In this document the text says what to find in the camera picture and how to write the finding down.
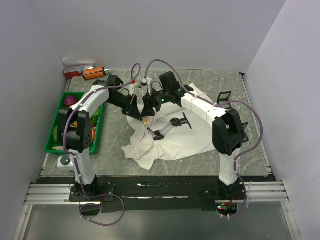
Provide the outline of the white garment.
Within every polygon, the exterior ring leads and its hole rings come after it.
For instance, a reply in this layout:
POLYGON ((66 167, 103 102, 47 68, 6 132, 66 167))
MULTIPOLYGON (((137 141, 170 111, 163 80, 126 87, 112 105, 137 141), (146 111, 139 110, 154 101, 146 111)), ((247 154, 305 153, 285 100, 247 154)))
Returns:
POLYGON ((213 151, 212 129, 201 117, 188 109, 181 108, 171 102, 165 103, 148 124, 127 118, 128 124, 135 130, 129 144, 121 149, 126 159, 134 160, 140 168, 150 170, 157 160, 175 161, 194 155, 213 151), (162 140, 154 140, 147 128, 152 131, 161 130, 171 119, 189 120, 187 124, 175 127, 162 140))

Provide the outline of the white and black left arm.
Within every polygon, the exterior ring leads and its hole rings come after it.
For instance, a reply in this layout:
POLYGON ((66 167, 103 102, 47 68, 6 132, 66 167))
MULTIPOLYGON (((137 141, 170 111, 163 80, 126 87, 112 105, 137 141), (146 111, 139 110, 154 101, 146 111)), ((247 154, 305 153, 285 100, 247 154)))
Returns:
POLYGON ((90 159, 92 143, 91 118, 105 102, 121 109, 131 118, 141 121, 136 95, 124 95, 119 89, 128 86, 118 76, 109 75, 107 80, 96 80, 75 105, 58 112, 58 140, 72 162, 75 173, 75 189, 87 201, 99 198, 97 175, 90 159))

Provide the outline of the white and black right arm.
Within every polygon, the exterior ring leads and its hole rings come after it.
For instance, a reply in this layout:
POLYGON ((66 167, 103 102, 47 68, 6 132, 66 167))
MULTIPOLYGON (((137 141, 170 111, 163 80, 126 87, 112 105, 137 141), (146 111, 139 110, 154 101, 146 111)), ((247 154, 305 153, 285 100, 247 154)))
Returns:
POLYGON ((230 199, 238 191, 237 155, 243 142, 247 139, 239 113, 235 109, 224 109, 215 106, 211 101, 202 98, 194 87, 181 85, 173 72, 166 72, 159 77, 161 90, 154 90, 152 79, 144 77, 141 83, 147 87, 143 96, 141 116, 153 117, 166 103, 176 104, 187 109, 206 121, 212 129, 212 143, 219 153, 219 186, 218 194, 223 199, 230 199))

